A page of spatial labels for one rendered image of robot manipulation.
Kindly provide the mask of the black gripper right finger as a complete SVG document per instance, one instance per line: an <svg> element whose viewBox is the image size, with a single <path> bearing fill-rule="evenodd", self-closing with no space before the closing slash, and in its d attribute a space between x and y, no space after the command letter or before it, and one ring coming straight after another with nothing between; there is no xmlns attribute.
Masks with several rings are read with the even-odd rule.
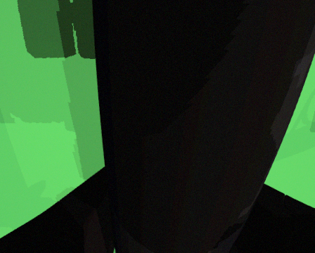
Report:
<svg viewBox="0 0 315 253"><path fill-rule="evenodd" d="M264 183L230 253L315 253L315 208Z"/></svg>

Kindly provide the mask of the black rail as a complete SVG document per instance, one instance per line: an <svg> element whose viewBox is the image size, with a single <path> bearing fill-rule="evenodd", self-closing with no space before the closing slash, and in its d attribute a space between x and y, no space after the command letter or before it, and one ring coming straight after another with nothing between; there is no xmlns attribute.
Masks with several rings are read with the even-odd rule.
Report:
<svg viewBox="0 0 315 253"><path fill-rule="evenodd" d="M315 54L315 0L92 0L115 253L230 253Z"/></svg>

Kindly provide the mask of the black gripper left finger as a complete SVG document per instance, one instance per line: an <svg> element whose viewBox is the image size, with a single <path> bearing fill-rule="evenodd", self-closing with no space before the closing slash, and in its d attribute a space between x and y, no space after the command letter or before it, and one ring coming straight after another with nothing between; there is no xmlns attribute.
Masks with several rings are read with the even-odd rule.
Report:
<svg viewBox="0 0 315 253"><path fill-rule="evenodd" d="M0 238L0 253L113 253L105 167Z"/></svg>

